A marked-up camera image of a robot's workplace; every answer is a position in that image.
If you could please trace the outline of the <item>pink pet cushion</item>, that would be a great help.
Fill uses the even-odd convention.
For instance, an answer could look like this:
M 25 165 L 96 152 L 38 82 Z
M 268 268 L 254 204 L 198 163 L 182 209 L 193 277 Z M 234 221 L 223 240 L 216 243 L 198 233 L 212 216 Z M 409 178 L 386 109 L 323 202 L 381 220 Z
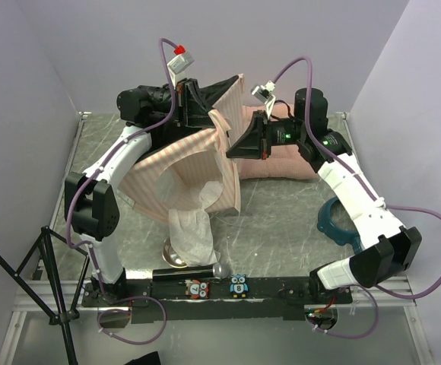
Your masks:
M 252 114 L 263 110 L 263 106 L 242 106 L 242 121 L 238 122 L 236 138 L 247 129 Z M 280 118 L 287 117 L 287 107 L 277 104 L 273 113 Z M 236 162 L 240 179 L 288 178 L 297 180 L 315 179 L 318 175 L 300 156 L 296 145 L 274 146 L 267 160 L 239 159 Z

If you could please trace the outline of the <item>pink striped pet tent fabric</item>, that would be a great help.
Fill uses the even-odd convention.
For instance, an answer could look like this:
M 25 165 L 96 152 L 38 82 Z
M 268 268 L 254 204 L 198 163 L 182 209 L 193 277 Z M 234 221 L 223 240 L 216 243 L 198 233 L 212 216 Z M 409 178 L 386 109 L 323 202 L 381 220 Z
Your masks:
M 218 262 L 210 214 L 241 207 L 239 167 L 226 152 L 246 130 L 244 76 L 227 85 L 208 112 L 212 127 L 137 162 L 119 184 L 136 211 L 168 224 L 173 249 L 189 265 Z

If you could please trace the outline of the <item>steel pet bowl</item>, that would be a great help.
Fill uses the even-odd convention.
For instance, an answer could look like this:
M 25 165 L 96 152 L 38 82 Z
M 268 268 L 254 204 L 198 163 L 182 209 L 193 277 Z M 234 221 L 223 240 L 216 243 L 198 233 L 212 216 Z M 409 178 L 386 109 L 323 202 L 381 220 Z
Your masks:
M 171 246 L 169 237 L 163 243 L 162 257 L 163 260 L 173 268 L 185 268 L 187 266 Z

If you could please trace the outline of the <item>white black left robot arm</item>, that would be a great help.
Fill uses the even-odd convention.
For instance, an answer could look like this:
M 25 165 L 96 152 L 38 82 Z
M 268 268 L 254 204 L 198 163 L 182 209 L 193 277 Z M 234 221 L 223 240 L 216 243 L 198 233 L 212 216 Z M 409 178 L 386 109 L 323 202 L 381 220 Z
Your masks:
M 66 234 L 79 234 L 93 264 L 92 285 L 109 305 L 123 303 L 128 289 L 113 244 L 120 219 L 118 185 L 138 161 L 211 127 L 208 113 L 216 100 L 215 89 L 200 87 L 194 78 L 124 90 L 116 99 L 125 122 L 122 134 L 90 170 L 66 177 Z

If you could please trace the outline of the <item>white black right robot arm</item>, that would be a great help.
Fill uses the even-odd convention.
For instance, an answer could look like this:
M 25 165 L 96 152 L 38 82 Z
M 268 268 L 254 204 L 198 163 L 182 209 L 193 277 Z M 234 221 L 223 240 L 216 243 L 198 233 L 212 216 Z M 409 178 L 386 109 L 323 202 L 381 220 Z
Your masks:
M 253 113 L 227 157 L 265 160 L 274 146 L 297 146 L 300 156 L 335 193 L 360 237 L 360 248 L 350 258 L 310 272 L 311 298 L 325 303 L 340 287 L 371 288 L 406 271 L 421 243 L 420 232 L 406 228 L 386 208 L 364 177 L 349 143 L 328 127 L 323 92 L 298 90 L 294 112 L 283 119 L 271 116 L 275 96 L 268 88 L 256 86 L 252 94 L 265 103 L 265 110 Z

